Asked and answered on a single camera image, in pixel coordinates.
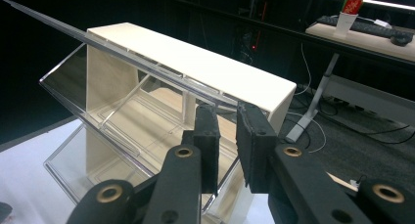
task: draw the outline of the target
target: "black floor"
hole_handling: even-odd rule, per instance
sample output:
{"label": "black floor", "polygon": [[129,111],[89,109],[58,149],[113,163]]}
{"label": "black floor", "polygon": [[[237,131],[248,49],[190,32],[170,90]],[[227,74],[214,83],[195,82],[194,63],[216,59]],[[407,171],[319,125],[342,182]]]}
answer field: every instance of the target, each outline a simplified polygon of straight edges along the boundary
{"label": "black floor", "polygon": [[[288,134],[297,115],[306,111],[311,96],[293,99],[281,139]],[[382,179],[415,194],[415,127],[383,118],[344,102],[321,101],[319,114],[297,141],[319,159],[326,171],[344,181]]]}

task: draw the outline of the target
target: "dark background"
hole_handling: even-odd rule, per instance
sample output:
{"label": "dark background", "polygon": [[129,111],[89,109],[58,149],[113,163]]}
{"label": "dark background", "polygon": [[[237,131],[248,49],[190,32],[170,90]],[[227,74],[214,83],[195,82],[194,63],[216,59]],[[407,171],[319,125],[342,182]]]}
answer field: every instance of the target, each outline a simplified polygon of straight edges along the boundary
{"label": "dark background", "polygon": [[[240,22],[199,14],[170,0],[12,0],[81,30],[132,22],[221,55],[306,84],[301,41]],[[249,17],[251,0],[188,0],[233,15]],[[336,0],[255,0],[252,20],[303,32],[317,18],[338,13]],[[0,3],[2,68],[0,144],[71,116],[39,84],[80,42]],[[414,14],[364,6],[360,16],[414,29]],[[332,53],[304,45],[316,88]],[[336,74],[415,100],[415,70],[397,72],[342,57]]]}

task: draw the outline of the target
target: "transparent acrylic panel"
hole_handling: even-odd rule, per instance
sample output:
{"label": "transparent acrylic panel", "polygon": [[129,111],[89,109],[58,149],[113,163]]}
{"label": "transparent acrylic panel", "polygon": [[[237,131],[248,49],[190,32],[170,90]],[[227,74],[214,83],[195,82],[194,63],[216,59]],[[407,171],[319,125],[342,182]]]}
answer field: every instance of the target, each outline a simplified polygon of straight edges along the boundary
{"label": "transparent acrylic panel", "polygon": [[[131,152],[152,173],[160,172],[168,150],[180,145],[184,130],[194,128],[196,107],[208,103],[152,76],[146,76],[139,88],[117,108],[106,108],[100,115],[101,131]],[[233,169],[237,159],[235,142],[236,113],[218,109],[220,129],[219,185]],[[209,206],[211,195],[203,196]]]}
{"label": "transparent acrylic panel", "polygon": [[84,124],[45,161],[45,167],[74,202],[100,182],[121,179],[136,186],[150,176]]}
{"label": "transparent acrylic panel", "polygon": [[82,44],[40,79],[40,84],[75,114],[86,112],[86,46]]}

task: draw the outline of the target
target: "cable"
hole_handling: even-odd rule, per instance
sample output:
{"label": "cable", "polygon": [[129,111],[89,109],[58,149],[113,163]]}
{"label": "cable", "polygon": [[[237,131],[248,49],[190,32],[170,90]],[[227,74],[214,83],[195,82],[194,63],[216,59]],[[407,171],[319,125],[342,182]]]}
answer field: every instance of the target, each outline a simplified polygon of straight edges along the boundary
{"label": "cable", "polygon": [[207,35],[205,33],[205,24],[204,24],[204,19],[203,19],[201,13],[199,13],[199,18],[201,19],[202,33],[204,34],[205,45],[206,45],[206,47],[208,49],[208,40],[207,40]]}
{"label": "cable", "polygon": [[304,51],[302,49],[302,42],[301,42],[301,54],[302,54],[302,59],[304,60],[305,63],[305,67],[307,68],[307,72],[308,72],[308,85],[307,87],[305,87],[305,89],[303,89],[301,92],[294,94],[294,95],[300,95],[302,93],[304,93],[305,91],[307,91],[307,89],[310,87],[311,85],[311,73],[310,73],[310,69],[308,68],[308,63],[307,60],[305,59],[305,55],[304,55]]}
{"label": "cable", "polygon": [[[302,114],[298,114],[298,113],[294,113],[294,112],[287,112],[287,114],[293,114],[293,115],[299,115],[299,116],[302,116]],[[327,143],[327,140],[326,140],[326,134],[324,133],[324,130],[323,130],[323,128],[321,127],[321,125],[319,124],[319,123],[317,123],[317,121],[315,121],[314,119],[312,119],[311,121],[313,121],[319,128],[320,128],[320,130],[321,130],[321,133],[323,134],[323,138],[324,138],[324,143],[323,143],[323,146],[321,146],[320,148],[318,148],[318,149],[316,149],[316,150],[314,150],[314,151],[311,151],[311,152],[309,152],[309,153],[316,153],[316,152],[318,152],[318,151],[320,151],[320,150],[322,150],[325,146],[326,146],[326,143]]]}
{"label": "cable", "polygon": [[375,134],[392,133],[394,131],[399,131],[399,130],[405,129],[407,127],[409,127],[409,124],[406,125],[406,126],[400,127],[400,128],[396,128],[396,129],[391,129],[391,130],[386,130],[386,131],[381,131],[381,132],[376,132],[376,133],[362,133],[362,134],[365,134],[365,135],[375,135]]}
{"label": "cable", "polygon": [[[378,140],[378,139],[376,139],[376,138],[373,138],[373,137],[370,137],[369,135],[372,135],[372,134],[378,134],[378,133],[363,133],[363,132],[360,132],[360,131],[358,131],[358,130],[356,130],[356,129],[353,129],[353,128],[351,128],[350,126],[348,126],[348,125],[346,125],[346,124],[344,124],[344,123],[341,123],[341,122],[339,122],[339,121],[337,121],[337,120],[335,120],[335,119],[333,119],[333,118],[331,118],[331,117],[329,117],[329,116],[326,116],[326,115],[324,115],[324,114],[319,114],[320,116],[322,116],[323,118],[325,118],[325,119],[327,119],[327,120],[329,120],[329,121],[331,121],[331,122],[333,122],[333,123],[336,123],[336,124],[338,124],[338,125],[340,125],[341,127],[343,127],[343,128],[346,128],[346,129],[348,129],[348,130],[350,130],[350,131],[352,131],[352,132],[354,132],[354,133],[357,133],[357,134],[359,134],[359,135],[362,135],[362,136],[365,136],[365,137],[367,137],[367,138],[369,138],[369,139],[372,139],[373,141],[375,141],[375,142],[378,142],[378,143],[380,143],[380,144],[389,144],[389,145],[397,145],[397,144],[402,144],[402,143],[405,143],[405,142],[407,142],[407,141],[409,141],[409,140],[411,140],[414,136],[415,136],[415,130],[414,130],[414,132],[407,138],[407,139],[404,139],[404,140],[402,140],[402,141],[399,141],[399,142],[385,142],[385,141],[382,141],[382,140]],[[402,128],[398,128],[398,129],[393,129],[393,130],[389,130],[390,132],[394,132],[394,131],[397,131],[397,130],[401,130],[401,129],[404,129],[404,128],[406,128],[406,126],[405,127],[402,127]]]}

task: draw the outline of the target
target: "white cable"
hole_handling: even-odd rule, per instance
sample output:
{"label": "white cable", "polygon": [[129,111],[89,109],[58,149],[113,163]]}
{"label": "white cable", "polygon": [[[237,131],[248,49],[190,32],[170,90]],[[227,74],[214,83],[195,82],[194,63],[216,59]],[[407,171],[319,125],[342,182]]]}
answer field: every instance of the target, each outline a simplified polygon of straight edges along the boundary
{"label": "white cable", "polygon": [[[294,113],[294,112],[287,112],[287,114],[294,114],[294,115],[299,115],[299,116],[302,116],[302,114],[298,114],[298,113]],[[325,146],[326,146],[326,142],[327,142],[327,140],[326,140],[326,134],[324,133],[324,130],[323,130],[323,128],[321,127],[321,125],[319,124],[319,123],[317,123],[317,121],[315,121],[314,119],[312,119],[312,121],[315,123],[315,124],[317,124],[317,126],[320,128],[320,130],[321,130],[321,133],[323,134],[323,138],[324,138],[324,143],[323,143],[323,146],[321,146],[320,148],[318,148],[318,149],[316,149],[316,150],[314,150],[314,151],[310,151],[309,153],[316,153],[316,152],[318,152],[318,151],[320,151],[320,150],[322,150]]]}
{"label": "white cable", "polygon": [[308,72],[308,85],[307,85],[307,87],[305,88],[305,89],[303,89],[301,92],[299,92],[299,93],[297,93],[297,94],[294,94],[294,95],[300,95],[300,94],[302,94],[302,93],[304,93],[305,91],[307,91],[307,89],[310,87],[310,85],[311,85],[311,74],[310,74],[310,69],[308,68],[308,63],[307,63],[307,60],[305,59],[305,55],[304,55],[304,51],[303,51],[303,49],[302,49],[302,42],[301,42],[301,54],[302,54],[302,59],[304,60],[304,62],[305,62],[305,67],[307,68],[307,72]]}

